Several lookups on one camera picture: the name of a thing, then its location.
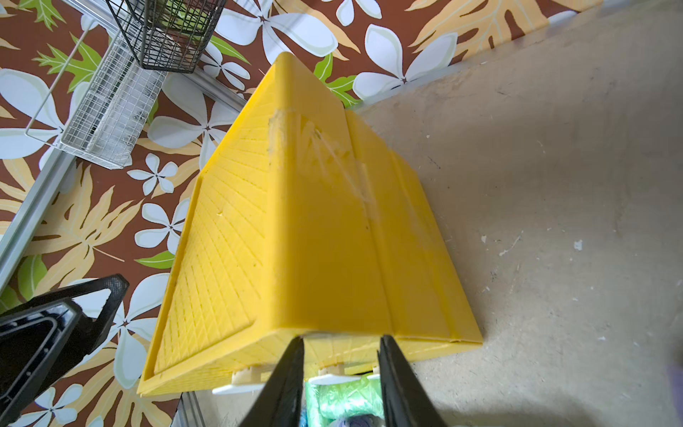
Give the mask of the green trash bag roll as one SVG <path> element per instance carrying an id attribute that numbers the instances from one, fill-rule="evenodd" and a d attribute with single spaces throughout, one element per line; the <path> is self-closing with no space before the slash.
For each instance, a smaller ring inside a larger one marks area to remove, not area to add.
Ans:
<path id="1" fill-rule="evenodd" d="M 384 426 L 379 378 L 366 375 L 345 384 L 305 385 L 300 426 Z"/>

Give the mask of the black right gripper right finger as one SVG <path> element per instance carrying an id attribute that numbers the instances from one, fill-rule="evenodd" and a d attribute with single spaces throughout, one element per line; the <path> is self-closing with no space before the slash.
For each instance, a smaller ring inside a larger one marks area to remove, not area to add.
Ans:
<path id="1" fill-rule="evenodd" d="M 382 337 L 378 359 L 385 424 L 446 427 L 392 336 Z"/>

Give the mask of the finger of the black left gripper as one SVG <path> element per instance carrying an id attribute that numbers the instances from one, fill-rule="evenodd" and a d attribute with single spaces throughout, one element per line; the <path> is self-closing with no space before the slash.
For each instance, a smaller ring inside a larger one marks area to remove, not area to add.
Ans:
<path id="1" fill-rule="evenodd" d="M 106 343 L 129 282 L 120 274 L 32 298 L 1 316 L 1 424 Z"/>

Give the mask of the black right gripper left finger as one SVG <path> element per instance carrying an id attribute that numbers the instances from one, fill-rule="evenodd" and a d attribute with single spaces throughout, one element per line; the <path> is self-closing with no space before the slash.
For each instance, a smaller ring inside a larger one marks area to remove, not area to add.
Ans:
<path id="1" fill-rule="evenodd" d="M 300 425 L 304 363 L 304 341 L 297 336 L 289 343 L 258 399 L 240 427 Z"/>

